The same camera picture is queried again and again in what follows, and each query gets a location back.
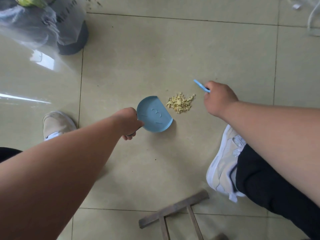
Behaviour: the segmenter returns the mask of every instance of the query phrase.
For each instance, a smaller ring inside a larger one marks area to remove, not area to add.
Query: hand
[[[233,90],[226,84],[209,81],[205,87],[210,89],[210,93],[205,93],[204,105],[213,116],[221,118],[226,108],[238,101]]]
[[[124,108],[112,115],[120,123],[122,138],[131,140],[136,135],[136,131],[144,126],[144,123],[137,118],[137,111],[134,108]]]

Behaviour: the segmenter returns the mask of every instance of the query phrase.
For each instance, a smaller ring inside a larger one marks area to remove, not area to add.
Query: shoe
[[[235,183],[231,181],[230,174],[237,166],[238,156],[246,145],[245,140],[230,125],[224,130],[220,149],[212,161],[206,175],[209,186],[229,199],[237,202],[237,196],[245,195],[236,190]]]
[[[42,124],[45,141],[77,129],[72,119],[61,111],[51,111],[46,114]]]

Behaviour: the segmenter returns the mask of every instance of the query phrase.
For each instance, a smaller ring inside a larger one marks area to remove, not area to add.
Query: pant leg
[[[10,157],[16,156],[17,154],[21,153],[22,151],[7,147],[0,147],[0,163],[6,161]]]
[[[235,182],[237,189],[254,203],[291,220],[309,238],[320,239],[320,208],[248,144],[238,157]]]

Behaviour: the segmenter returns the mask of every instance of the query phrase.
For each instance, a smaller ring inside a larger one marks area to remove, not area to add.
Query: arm
[[[294,187],[320,206],[320,109],[238,101],[224,84],[206,84],[208,112],[230,124]]]
[[[134,133],[142,125],[133,108],[122,109],[1,163],[2,239],[56,239],[121,136]]]

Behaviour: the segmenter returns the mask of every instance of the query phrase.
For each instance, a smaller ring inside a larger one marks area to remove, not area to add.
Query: glossy floor
[[[156,224],[140,230],[138,220],[204,187],[210,200],[194,212],[205,239],[223,231],[230,239],[301,240],[286,219],[208,188],[226,124],[206,112],[192,80],[227,83],[245,101],[320,107],[320,38],[298,27],[308,10],[285,0],[90,0],[88,12],[90,38],[74,56],[30,61],[39,54],[0,37],[1,146],[40,143],[52,110],[83,127],[150,95],[196,99],[188,113],[169,110],[167,131],[140,129],[118,143],[60,239],[161,239]],[[186,214],[168,225],[172,239],[195,239]]]

